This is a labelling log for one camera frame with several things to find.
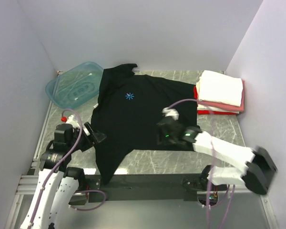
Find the black t shirt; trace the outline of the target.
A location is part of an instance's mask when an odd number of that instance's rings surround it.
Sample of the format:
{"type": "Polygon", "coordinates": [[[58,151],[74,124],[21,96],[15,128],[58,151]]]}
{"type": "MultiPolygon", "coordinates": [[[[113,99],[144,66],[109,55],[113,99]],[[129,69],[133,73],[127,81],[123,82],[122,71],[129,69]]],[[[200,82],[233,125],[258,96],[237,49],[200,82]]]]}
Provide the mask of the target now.
{"type": "Polygon", "coordinates": [[[191,151],[191,145],[157,143],[162,110],[172,104],[185,127],[196,126],[194,85],[149,75],[136,75],[134,63],[103,71],[98,106],[91,118],[93,130],[106,135],[95,146],[96,164],[105,184],[133,150],[191,151]]]}

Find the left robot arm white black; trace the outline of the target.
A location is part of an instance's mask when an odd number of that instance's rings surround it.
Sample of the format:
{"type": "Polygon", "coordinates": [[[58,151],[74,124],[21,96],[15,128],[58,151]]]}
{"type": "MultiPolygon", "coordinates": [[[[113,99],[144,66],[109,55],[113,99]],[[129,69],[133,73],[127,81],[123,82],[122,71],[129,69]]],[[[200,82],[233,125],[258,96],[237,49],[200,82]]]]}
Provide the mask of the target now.
{"type": "Polygon", "coordinates": [[[76,121],[60,124],[54,131],[46,151],[40,157],[38,182],[35,193],[22,222],[22,229],[57,229],[59,217],[70,207],[73,195],[89,193],[85,173],[82,168],[69,167],[72,153],[86,151],[106,138],[105,134],[92,130],[89,123],[76,121]]]}

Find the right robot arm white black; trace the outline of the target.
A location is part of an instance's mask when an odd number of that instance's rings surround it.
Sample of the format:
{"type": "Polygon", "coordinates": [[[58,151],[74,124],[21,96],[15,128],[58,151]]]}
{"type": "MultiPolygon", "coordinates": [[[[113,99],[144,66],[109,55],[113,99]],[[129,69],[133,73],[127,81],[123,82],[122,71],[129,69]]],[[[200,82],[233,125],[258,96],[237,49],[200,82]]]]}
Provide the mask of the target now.
{"type": "Polygon", "coordinates": [[[245,186],[258,195],[268,193],[277,167],[265,148],[252,149],[229,143],[198,127],[184,127],[171,116],[164,117],[157,127],[160,145],[192,146],[195,152],[230,164],[230,167],[205,169],[200,178],[200,186],[204,190],[219,185],[236,185],[245,186]]]}

